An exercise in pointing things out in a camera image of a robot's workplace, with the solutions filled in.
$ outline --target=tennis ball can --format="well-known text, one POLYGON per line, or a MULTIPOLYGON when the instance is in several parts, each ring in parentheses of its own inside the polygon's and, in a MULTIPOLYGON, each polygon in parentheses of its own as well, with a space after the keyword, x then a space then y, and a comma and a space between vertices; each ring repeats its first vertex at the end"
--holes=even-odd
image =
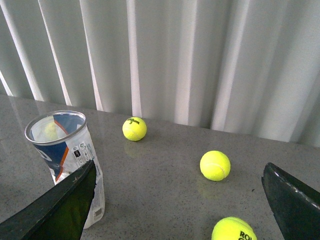
POLYGON ((98 222, 105 213, 103 173, 86 116, 70 110, 49 112, 32 120, 24 133, 48 165, 55 185, 87 161, 94 161, 96 186, 84 229, 98 222))

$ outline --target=gray countertop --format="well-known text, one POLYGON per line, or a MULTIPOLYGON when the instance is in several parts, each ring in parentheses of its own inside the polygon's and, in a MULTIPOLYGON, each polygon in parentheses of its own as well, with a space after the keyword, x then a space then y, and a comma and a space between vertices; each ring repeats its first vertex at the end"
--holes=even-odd
POLYGON ((265 165, 320 191, 319 148, 150 119, 145 138, 131 142, 122 133, 129 116, 0 95, 0 222, 54 186, 24 129, 56 110, 86 115, 103 171, 106 212, 82 240, 209 240, 217 221, 229 216, 247 221, 259 240, 281 240, 261 184, 265 165), (223 181, 200 172, 211 150, 230 159, 223 181))

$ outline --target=curtain fold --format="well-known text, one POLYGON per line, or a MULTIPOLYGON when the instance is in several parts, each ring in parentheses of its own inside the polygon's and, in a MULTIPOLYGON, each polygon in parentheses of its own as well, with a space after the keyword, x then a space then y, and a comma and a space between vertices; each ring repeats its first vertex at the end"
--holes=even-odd
POLYGON ((320 1, 0 8, 0 94, 320 146, 320 1))

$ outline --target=fuzzy tennis ball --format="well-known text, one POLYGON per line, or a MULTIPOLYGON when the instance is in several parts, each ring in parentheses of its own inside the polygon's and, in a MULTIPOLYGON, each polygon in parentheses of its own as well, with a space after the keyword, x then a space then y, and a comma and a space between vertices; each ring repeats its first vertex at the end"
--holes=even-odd
POLYGON ((230 216, 217 222, 211 240, 257 240, 257 236, 248 223, 230 216))
POLYGON ((57 128, 54 121, 49 122, 44 128, 46 141, 54 141, 58 139, 57 128))
POLYGON ((144 138, 147 133, 147 125, 139 117, 128 118, 122 126, 123 135, 130 141, 139 141, 144 138))
POLYGON ((208 151, 200 160, 202 174, 209 180, 221 181, 225 179, 231 169, 229 158, 220 151, 208 151))

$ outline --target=tennis ball seam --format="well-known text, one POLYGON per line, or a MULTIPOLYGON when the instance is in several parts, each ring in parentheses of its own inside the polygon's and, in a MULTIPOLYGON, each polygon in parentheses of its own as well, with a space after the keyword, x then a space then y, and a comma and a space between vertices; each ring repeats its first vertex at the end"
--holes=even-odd
POLYGON ((224 179, 226 178, 226 173, 225 173, 225 170, 222 168, 222 166, 220 166, 218 163, 215 163, 215 162, 211 162, 211 163, 209 163, 209 165, 214 165, 214 166, 217 166, 218 168, 220 168, 223 173, 223 178, 224 179))
POLYGON ((132 130, 131 128, 125 128, 125 130, 130 130, 130 131, 135 135, 135 137, 136 137, 138 140, 142 139, 142 137, 139 136, 139 135, 138 135, 134 130, 132 130))

